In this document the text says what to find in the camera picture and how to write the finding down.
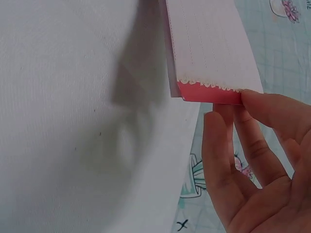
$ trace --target pink flower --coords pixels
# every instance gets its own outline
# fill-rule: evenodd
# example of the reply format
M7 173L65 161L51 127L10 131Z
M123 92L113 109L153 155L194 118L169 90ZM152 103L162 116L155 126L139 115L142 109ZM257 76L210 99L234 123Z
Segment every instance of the pink flower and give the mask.
M293 5L292 0L282 0L282 5L284 6L285 13L288 19L292 23L299 23L299 12L297 10L297 7Z

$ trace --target white fabric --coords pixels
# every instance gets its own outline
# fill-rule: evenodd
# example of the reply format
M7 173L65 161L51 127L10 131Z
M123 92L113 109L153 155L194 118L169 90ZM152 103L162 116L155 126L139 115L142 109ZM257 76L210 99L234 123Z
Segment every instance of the white fabric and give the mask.
M198 108L156 0L1 1L1 232L169 232Z

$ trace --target cartoon illustration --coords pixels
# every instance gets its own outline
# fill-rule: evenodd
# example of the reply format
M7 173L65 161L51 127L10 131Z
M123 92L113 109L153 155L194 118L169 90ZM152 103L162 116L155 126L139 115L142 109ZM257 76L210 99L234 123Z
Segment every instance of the cartoon illustration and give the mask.
M234 155L235 167L237 170L246 175L249 179L253 178L253 172L250 166L243 167L243 163ZM198 161L195 154L190 155L187 176L181 189L180 198L196 198L200 197L202 190L206 189L203 173L202 160Z
M299 23L299 12L292 0L270 0L272 12L279 17L287 17L292 23Z

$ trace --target grid pattern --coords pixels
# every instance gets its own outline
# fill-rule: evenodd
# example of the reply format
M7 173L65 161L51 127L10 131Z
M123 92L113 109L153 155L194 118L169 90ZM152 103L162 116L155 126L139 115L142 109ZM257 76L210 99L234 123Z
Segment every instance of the grid pattern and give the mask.
M291 98L311 103L311 10L305 0L292 0L300 12L299 23L292 23L287 17L279 17L272 12L269 0L235 0L252 51L257 63L263 89L267 93L279 93ZM203 115L211 111L211 104L203 103L194 133L191 153L201 158ZM276 153L291 176L290 166L274 132L261 126L271 150ZM246 164L243 151L234 132L235 152ZM206 191L200 197L180 198L172 233L179 230L178 221L187 228L182 233L224 233L219 218Z

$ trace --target finger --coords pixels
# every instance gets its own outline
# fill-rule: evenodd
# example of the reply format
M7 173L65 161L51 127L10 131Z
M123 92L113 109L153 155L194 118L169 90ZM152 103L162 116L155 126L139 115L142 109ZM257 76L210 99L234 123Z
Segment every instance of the finger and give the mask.
M258 191L256 185L239 170L236 169L232 176L246 200L250 199Z
M213 111L221 115L226 125L226 132L229 146L228 156L233 180L241 190L243 196L246 199L249 199L255 192L257 192L258 189L253 182L251 182L244 174L238 171L235 167L234 148L232 141L233 120L234 120L233 106L228 104L213 104Z
M268 147L256 120L243 106L236 106L234 110L235 126L245 158L261 186L287 176L282 163Z
M276 95L242 91L242 102L250 115L268 127L301 144L311 131L311 106Z
M245 198L232 178L226 131L219 113L205 114L202 142L204 177L212 203L225 227L245 204Z
M275 130L276 133L276 137L280 143L280 145L282 146L288 160L290 161L293 169L295 169L296 164L298 163L299 159L300 159L300 146L298 145L298 143L288 137L283 136L281 133L277 132Z
M223 118L225 125L226 125L226 133L228 139L228 146L229 146L229 162L231 165L231 169L235 168L234 164L234 148L233 148L233 106L228 104L213 104L213 111L217 112Z

